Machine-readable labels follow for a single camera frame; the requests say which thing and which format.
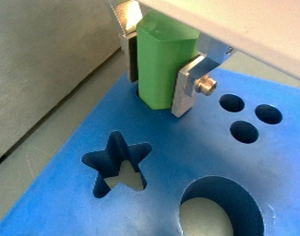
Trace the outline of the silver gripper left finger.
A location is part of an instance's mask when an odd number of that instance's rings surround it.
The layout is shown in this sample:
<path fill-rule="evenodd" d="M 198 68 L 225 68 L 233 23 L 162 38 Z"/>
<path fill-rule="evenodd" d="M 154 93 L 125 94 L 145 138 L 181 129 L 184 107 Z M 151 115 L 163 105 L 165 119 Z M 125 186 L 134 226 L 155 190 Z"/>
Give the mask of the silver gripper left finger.
<path fill-rule="evenodd" d="M 142 19 L 141 6 L 135 0 L 110 0 L 109 5 L 118 23 L 118 38 L 126 56 L 127 76 L 130 81 L 135 82 L 138 80 L 135 26 Z"/>

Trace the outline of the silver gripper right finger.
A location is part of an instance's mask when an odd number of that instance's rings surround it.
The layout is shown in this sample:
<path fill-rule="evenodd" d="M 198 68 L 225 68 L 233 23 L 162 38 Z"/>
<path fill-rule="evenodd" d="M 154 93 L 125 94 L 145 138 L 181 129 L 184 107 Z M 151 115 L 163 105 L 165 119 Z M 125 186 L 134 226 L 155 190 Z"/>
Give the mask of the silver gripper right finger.
<path fill-rule="evenodd" d="M 212 71 L 229 59 L 236 50 L 216 38 L 201 33 L 197 41 L 197 55 L 180 69 L 176 80 L 170 112 L 176 117 L 193 108 L 197 95 L 210 96 L 217 82 Z"/>

